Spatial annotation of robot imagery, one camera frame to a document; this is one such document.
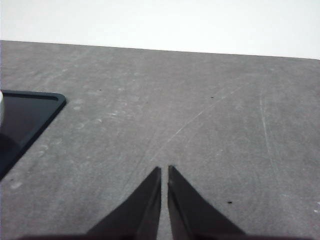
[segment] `gray mat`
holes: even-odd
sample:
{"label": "gray mat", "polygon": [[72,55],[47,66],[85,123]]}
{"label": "gray mat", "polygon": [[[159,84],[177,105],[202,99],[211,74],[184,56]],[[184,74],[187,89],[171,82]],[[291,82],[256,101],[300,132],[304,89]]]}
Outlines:
{"label": "gray mat", "polygon": [[158,239],[171,239],[169,164],[248,234],[320,238],[319,60],[1,48],[3,89],[68,99],[1,182],[2,239],[85,233],[155,166],[163,168]]}

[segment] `white background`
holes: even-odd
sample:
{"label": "white background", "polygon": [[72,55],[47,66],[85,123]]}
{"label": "white background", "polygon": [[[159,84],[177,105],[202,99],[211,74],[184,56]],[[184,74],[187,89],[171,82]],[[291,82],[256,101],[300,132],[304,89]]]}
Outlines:
{"label": "white background", "polygon": [[1,39],[320,59],[320,0],[1,0]]}

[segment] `scratch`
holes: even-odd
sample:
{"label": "scratch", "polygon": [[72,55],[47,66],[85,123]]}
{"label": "scratch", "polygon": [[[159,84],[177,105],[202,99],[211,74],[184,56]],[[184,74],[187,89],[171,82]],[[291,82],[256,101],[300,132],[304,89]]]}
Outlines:
{"label": "scratch", "polygon": [[271,163],[272,171],[275,175],[275,181],[277,185],[279,186],[279,180],[278,180],[278,167],[276,163],[274,162],[273,158],[271,157],[271,147],[269,143],[269,138],[267,134],[267,125],[266,125],[266,118],[265,118],[265,108],[263,106],[264,104],[262,103],[262,98],[260,95],[260,113],[261,113],[261,119],[262,119],[262,125],[263,125],[263,130],[264,130],[264,139],[265,139],[265,145],[268,153],[268,159]]}
{"label": "scratch", "polygon": [[265,110],[262,105],[262,99],[260,96],[260,113],[261,113],[261,118],[262,118],[262,124],[263,124],[263,130],[264,130],[264,139],[265,139],[265,144],[266,148],[268,151],[268,155],[270,155],[270,145],[269,145],[269,140],[268,140],[268,135],[267,135],[267,127],[266,127],[266,118],[265,118]]}
{"label": "scratch", "polygon": [[172,139],[174,139],[185,127],[187,127],[189,124],[191,124],[196,118],[198,118],[200,115],[202,115],[204,112],[206,112],[209,109],[214,108],[219,102],[221,102],[222,100],[224,100],[225,98],[230,97],[232,94],[234,94],[235,92],[239,91],[240,89],[242,89],[243,87],[249,85],[251,82],[246,83],[242,86],[237,87],[235,90],[231,91],[228,95],[223,95],[219,100],[217,100],[215,103],[209,105],[208,107],[206,107],[205,109],[203,109],[202,111],[200,111],[198,114],[196,114],[194,117],[192,117],[190,120],[188,120],[178,131],[176,131],[159,149],[158,151],[155,152],[155,154],[153,155],[153,157],[150,159],[150,162],[152,162],[155,157],[158,155],[158,153],[168,144],[172,141]]}

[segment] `black plastic tray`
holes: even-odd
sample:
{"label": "black plastic tray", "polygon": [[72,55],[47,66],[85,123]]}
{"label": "black plastic tray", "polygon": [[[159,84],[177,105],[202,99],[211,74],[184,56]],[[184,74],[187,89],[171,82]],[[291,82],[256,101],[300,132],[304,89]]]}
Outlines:
{"label": "black plastic tray", "polygon": [[4,121],[0,129],[0,180],[66,105],[58,93],[2,90]]}

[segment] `white wall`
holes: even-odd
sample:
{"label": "white wall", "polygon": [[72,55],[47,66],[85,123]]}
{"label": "white wall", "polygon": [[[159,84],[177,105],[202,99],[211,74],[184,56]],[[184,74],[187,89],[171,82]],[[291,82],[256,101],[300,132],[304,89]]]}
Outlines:
{"label": "white wall", "polygon": [[320,59],[320,0],[1,0],[1,39]]}

